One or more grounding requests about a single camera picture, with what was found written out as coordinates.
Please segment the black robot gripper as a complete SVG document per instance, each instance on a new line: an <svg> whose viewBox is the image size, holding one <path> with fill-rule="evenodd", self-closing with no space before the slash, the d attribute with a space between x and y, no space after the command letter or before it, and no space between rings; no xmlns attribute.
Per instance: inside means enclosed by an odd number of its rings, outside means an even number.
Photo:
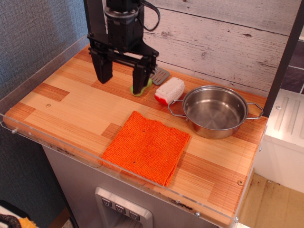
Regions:
<svg viewBox="0 0 304 228"><path fill-rule="evenodd" d="M107 42L95 42L89 53L97 79L107 83L113 77L113 62L133 69L132 94L141 95L152 85L158 51L145 44L144 6L103 6Z"/></svg>

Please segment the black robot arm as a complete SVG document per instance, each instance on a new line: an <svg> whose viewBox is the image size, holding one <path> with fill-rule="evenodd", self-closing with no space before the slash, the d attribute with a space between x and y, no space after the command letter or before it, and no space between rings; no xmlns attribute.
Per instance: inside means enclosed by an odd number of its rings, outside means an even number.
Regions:
<svg viewBox="0 0 304 228"><path fill-rule="evenodd" d="M113 76L113 63L133 68L132 93L139 96L151 85L150 75L157 67L158 51L143 41L144 8L160 15L145 0L85 0L90 43L89 54L98 80L105 84Z"/></svg>

